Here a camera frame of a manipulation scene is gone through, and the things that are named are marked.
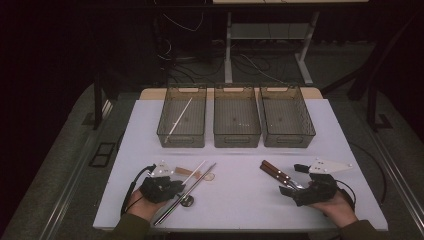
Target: sleeve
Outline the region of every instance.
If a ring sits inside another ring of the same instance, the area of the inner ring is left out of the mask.
[[[124,214],[113,231],[107,233],[102,240],[143,240],[150,223],[132,214]]]
[[[387,240],[387,236],[375,230],[368,220],[361,220],[340,229],[343,240]]]

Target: brown knife handle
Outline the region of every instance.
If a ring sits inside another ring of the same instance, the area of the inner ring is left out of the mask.
[[[263,160],[262,165],[265,165],[267,168],[271,169],[273,172],[278,174],[280,178],[285,178],[287,181],[290,180],[290,177],[288,175],[280,171],[278,168],[274,167],[274,165],[269,163],[267,160]]]
[[[287,179],[286,177],[284,177],[284,176],[287,176],[287,175],[285,175],[285,174],[281,175],[281,171],[279,171],[277,168],[275,168],[275,167],[274,168],[270,168],[269,165],[264,164],[263,162],[262,162],[262,165],[259,168],[262,169],[264,172],[268,173],[274,179],[277,179],[282,184],[288,186],[288,184],[289,184],[288,180],[289,179]]]

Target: dark background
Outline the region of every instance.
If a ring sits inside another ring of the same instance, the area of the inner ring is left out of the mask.
[[[371,2],[402,2],[404,8],[326,11],[320,15],[315,43],[378,43],[393,36],[420,1]],[[424,111],[418,99],[422,88],[416,87],[419,81],[421,86],[424,82],[419,79],[424,62],[422,16],[405,31],[376,79],[424,139]],[[153,25],[154,14],[84,15],[75,1],[0,1],[0,235],[75,101],[93,83],[94,76],[101,77],[109,98],[116,98],[121,91],[162,86],[164,73],[156,57],[161,34],[169,34],[181,48],[190,50],[191,46],[197,51],[207,47],[210,39],[225,34],[223,17],[223,13],[208,13],[201,34],[182,38],[172,26]]]

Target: human hand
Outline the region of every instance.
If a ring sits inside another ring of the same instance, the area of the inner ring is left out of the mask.
[[[144,198],[140,190],[137,189],[130,197],[126,213],[141,217],[150,222],[156,212],[165,206],[166,202],[152,203]]]
[[[358,221],[355,212],[340,191],[337,191],[334,197],[328,201],[314,203],[309,206],[322,211],[339,228]]]

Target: round metal object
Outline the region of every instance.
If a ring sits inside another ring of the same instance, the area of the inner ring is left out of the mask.
[[[186,196],[182,201],[181,201],[181,205],[183,207],[190,207],[191,205],[193,205],[194,203],[194,197],[192,197],[191,195]]]

